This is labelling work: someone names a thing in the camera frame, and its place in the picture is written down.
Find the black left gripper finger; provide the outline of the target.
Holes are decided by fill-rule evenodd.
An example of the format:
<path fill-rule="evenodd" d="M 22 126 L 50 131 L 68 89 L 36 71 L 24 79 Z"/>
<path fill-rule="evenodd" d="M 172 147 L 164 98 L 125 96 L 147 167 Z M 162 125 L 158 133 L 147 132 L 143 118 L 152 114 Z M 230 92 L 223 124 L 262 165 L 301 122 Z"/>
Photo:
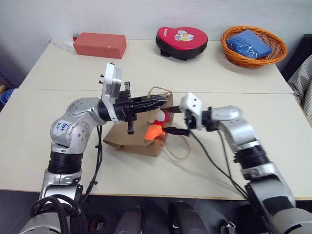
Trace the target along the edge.
<path fill-rule="evenodd" d="M 143 113 L 155 110 L 164 105 L 166 100 L 145 100 L 133 103 L 133 112 L 134 113 Z"/>
<path fill-rule="evenodd" d="M 161 95 L 150 95 L 132 98 L 133 105 L 163 105 L 167 98 Z"/>

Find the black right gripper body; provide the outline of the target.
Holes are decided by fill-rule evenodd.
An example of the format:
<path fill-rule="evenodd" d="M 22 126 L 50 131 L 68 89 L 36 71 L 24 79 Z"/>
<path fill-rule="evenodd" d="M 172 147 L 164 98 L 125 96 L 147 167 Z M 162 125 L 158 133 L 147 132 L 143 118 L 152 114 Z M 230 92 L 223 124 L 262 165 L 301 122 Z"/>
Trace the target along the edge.
<path fill-rule="evenodd" d="M 184 112 L 184 120 L 187 126 L 188 132 L 191 130 L 197 129 L 197 119 L 198 119 L 198 114 L 191 112 L 190 110 L 186 110 Z"/>

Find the blue packaged cloth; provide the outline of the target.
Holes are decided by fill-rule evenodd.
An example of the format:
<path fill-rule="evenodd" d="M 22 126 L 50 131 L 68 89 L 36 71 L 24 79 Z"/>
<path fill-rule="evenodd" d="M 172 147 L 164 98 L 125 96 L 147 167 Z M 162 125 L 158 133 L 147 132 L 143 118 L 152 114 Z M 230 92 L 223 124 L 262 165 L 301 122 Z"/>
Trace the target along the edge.
<path fill-rule="evenodd" d="M 229 37 L 226 43 L 231 50 L 250 59 L 262 58 L 273 51 L 269 45 L 251 30 L 245 30 Z"/>

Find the dark rounded shape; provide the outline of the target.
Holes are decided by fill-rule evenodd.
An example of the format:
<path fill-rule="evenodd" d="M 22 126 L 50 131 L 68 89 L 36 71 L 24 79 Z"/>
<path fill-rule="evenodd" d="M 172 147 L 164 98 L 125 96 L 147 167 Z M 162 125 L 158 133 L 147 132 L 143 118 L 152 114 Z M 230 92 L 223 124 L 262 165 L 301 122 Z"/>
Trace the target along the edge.
<path fill-rule="evenodd" d="M 139 206 L 133 206 L 123 213 L 114 234 L 142 234 L 142 232 L 142 210 Z"/>

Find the red brick-shaped block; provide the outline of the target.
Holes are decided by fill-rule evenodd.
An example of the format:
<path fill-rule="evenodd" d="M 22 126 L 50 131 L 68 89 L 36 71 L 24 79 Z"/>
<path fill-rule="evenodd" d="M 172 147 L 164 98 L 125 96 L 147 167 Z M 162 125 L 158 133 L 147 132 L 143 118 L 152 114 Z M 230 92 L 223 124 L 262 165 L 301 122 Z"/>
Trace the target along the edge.
<path fill-rule="evenodd" d="M 81 33 L 73 46 L 79 55 L 122 59 L 127 44 L 124 35 Z"/>

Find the orange plush toy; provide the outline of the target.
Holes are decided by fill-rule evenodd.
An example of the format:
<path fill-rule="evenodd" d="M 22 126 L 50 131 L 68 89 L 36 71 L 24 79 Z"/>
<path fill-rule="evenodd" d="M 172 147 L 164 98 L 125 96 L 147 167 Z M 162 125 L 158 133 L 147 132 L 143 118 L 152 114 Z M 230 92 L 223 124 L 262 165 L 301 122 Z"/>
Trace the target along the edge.
<path fill-rule="evenodd" d="M 165 132 L 162 129 L 161 125 L 151 124 L 145 134 L 144 139 L 154 140 L 157 137 L 164 136 Z"/>

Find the brown paper bag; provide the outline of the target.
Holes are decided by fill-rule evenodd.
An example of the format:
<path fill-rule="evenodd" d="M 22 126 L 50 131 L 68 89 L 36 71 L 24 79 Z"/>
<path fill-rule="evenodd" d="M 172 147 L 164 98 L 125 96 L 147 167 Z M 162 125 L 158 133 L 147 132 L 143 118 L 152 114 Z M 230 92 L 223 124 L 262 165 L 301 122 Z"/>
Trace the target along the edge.
<path fill-rule="evenodd" d="M 171 155 L 171 159 L 175 160 L 184 160 L 189 157 L 191 153 L 191 147 L 185 137 L 181 137 L 184 141 L 184 146 L 186 147 L 186 155 L 178 155 L 172 152 L 170 147 L 166 144 L 167 133 L 164 136 L 159 136 L 154 140 L 144 139 L 145 134 L 151 124 L 153 124 L 155 117 L 157 116 L 160 110 L 164 111 L 164 108 L 173 106 L 173 94 L 169 89 L 154 86 L 149 92 L 148 96 L 152 95 L 154 89 L 161 89 L 164 91 L 161 96 L 167 98 L 167 102 L 162 105 L 160 108 L 157 108 L 152 111 L 138 113 L 137 120 L 134 121 L 134 134 L 129 135 L 126 133 L 128 129 L 127 123 L 121 123 L 113 125 L 111 130 L 107 133 L 103 142 L 112 146 L 115 150 L 138 154 L 143 156 L 152 156 L 157 157 L 161 153 L 162 149 L 166 149 Z M 168 122 L 162 125 L 162 129 L 166 127 L 171 127 L 173 122 L 173 113 L 166 112 L 168 114 Z"/>

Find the orange woven basket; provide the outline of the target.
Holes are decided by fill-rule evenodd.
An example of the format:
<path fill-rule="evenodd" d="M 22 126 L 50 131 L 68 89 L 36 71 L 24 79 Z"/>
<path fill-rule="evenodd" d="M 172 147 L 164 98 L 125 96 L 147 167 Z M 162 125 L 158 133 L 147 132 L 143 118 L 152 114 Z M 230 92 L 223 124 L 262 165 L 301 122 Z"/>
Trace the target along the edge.
<path fill-rule="evenodd" d="M 245 30 L 253 31 L 260 39 L 270 46 L 273 51 L 260 59 L 251 59 L 231 50 L 227 46 L 226 40 Z M 258 68 L 264 65 L 275 64 L 282 61 L 288 53 L 287 46 L 282 39 L 269 31 L 253 26 L 231 27 L 222 34 L 220 42 L 227 60 L 232 64 L 243 68 Z"/>

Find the red heart-shaped boxing pad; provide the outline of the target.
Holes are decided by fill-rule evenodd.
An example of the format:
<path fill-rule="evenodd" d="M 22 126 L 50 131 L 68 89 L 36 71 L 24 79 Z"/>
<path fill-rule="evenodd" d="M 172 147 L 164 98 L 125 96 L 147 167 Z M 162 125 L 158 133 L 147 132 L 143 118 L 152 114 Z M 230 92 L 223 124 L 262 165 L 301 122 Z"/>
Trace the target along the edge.
<path fill-rule="evenodd" d="M 156 35 L 156 45 L 162 56 L 184 61 L 200 55 L 207 44 L 208 36 L 193 27 L 161 27 Z"/>

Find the striped grey cloth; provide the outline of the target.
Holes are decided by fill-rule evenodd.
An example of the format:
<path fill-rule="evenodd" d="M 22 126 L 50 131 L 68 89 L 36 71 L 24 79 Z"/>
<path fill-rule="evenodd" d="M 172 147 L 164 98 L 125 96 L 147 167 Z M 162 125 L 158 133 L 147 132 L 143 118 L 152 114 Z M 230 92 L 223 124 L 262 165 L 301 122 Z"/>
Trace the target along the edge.
<path fill-rule="evenodd" d="M 312 125 L 312 54 L 294 72 L 288 85 Z"/>

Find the blue bucket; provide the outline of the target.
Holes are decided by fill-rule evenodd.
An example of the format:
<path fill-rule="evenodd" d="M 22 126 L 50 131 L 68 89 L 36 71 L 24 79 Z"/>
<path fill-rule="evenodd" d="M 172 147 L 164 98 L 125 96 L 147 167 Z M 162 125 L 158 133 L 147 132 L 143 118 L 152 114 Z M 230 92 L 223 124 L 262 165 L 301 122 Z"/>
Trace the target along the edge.
<path fill-rule="evenodd" d="M 12 88 L 9 90 L 6 90 L 0 95 L 0 111 L 3 109 L 3 107 L 8 102 L 10 96 L 13 94 L 13 92 L 16 90 L 16 88 Z"/>

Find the black chair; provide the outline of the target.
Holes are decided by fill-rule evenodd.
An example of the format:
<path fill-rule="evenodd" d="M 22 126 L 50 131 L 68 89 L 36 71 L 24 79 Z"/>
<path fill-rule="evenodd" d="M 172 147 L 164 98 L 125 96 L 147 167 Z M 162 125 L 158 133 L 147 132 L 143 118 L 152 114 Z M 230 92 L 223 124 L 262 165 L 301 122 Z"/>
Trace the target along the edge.
<path fill-rule="evenodd" d="M 312 34 L 305 34 L 281 74 L 288 81 L 301 64 L 312 55 Z"/>

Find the red and white plush toy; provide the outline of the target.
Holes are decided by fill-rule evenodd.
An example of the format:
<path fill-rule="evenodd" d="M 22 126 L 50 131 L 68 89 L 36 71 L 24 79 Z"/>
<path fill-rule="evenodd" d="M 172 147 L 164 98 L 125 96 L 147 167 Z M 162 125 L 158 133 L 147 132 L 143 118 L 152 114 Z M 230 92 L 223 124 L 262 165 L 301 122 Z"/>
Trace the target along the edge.
<path fill-rule="evenodd" d="M 168 122 L 168 119 L 169 119 L 168 114 L 164 112 L 163 110 L 160 110 L 157 116 L 155 117 L 153 124 L 163 125 Z"/>

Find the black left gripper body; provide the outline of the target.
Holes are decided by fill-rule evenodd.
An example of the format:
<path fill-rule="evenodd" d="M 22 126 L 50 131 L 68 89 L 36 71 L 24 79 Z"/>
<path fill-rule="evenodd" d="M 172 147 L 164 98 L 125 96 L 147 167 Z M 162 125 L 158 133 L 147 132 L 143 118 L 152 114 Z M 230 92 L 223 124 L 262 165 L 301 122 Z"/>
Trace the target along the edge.
<path fill-rule="evenodd" d="M 118 98 L 115 101 L 114 110 L 118 120 L 128 123 L 127 133 L 133 135 L 135 133 L 134 121 L 137 119 L 137 115 L 133 111 L 130 82 L 125 82 L 124 87 L 125 90 L 119 92 Z"/>

